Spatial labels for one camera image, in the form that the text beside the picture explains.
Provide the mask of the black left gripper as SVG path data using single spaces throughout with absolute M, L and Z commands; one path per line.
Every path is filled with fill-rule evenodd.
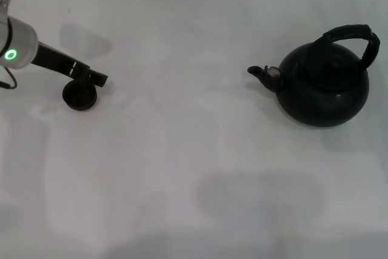
M 81 61 L 42 42 L 38 45 L 32 64 L 78 80 L 79 89 L 82 91 L 89 91 L 92 83 L 95 86 L 104 86 L 108 78 L 107 75 L 91 70 Z

